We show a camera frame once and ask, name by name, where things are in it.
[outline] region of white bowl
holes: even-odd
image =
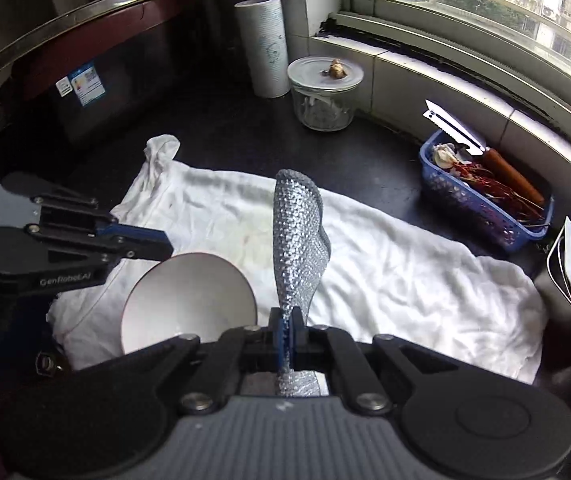
[[[178,254],[134,286],[121,319],[121,345],[127,354],[182,333],[211,342],[229,328],[254,324],[254,293],[240,270],[214,254]]]

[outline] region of wooden handle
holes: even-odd
[[[534,202],[537,206],[543,207],[545,199],[532,184],[519,173],[512,165],[501,156],[494,148],[488,150],[481,156],[483,166],[494,173],[497,180],[506,186],[510,186],[522,197]]]

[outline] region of towel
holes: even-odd
[[[146,162],[112,213],[161,229],[175,253],[217,254],[237,266],[256,297],[258,322],[278,306],[272,266],[274,180],[190,168],[180,143],[150,139]],[[390,333],[461,361],[531,383],[547,315],[520,267],[474,256],[447,240],[356,200],[321,190],[332,256],[309,324],[371,342]],[[75,369],[123,354],[121,315],[129,292],[156,262],[123,260],[104,285],[65,292],[48,320]]]

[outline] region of white lid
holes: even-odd
[[[336,57],[310,56],[302,57],[290,63],[287,75],[294,86],[309,90],[323,90],[326,92],[342,92],[354,88],[363,79],[363,69],[356,63],[346,59],[339,59],[347,75],[341,79],[334,79],[328,73],[329,66]]]

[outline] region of blue plastic basket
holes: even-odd
[[[532,229],[523,227],[500,207],[432,162],[432,147],[446,142],[452,142],[452,139],[437,130],[419,151],[424,185],[432,191],[430,195],[436,202],[451,212],[465,215],[467,221],[509,253],[519,250],[530,240],[541,240],[546,235],[554,210],[552,195],[547,199],[543,214],[545,220],[541,222],[545,225]]]

